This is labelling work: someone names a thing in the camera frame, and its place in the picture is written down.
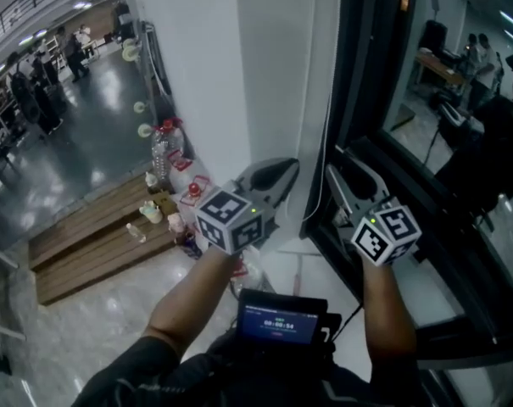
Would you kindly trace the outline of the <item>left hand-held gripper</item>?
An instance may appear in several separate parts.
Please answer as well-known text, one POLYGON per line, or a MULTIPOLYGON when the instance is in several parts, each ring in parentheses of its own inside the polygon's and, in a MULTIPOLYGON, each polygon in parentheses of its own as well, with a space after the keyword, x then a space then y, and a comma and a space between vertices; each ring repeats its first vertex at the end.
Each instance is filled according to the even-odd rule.
POLYGON ((299 169, 295 158, 262 160, 236 180, 209 189, 194 205, 202 237, 226 254, 263 246, 278 228, 276 212, 291 192, 299 169))

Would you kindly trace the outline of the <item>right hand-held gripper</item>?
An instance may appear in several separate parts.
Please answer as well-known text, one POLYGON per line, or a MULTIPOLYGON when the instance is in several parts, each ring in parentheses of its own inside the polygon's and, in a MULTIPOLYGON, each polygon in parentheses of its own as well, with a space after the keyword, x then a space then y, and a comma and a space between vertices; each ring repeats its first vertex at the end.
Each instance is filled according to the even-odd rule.
MULTIPOLYGON (((351 220, 390 197, 382 177, 359 159, 343 159, 340 171, 328 164, 325 175, 337 206, 351 220)), ((345 242, 374 266, 382 266, 406 255, 421 234, 408 206, 399 204, 363 215, 345 242)))

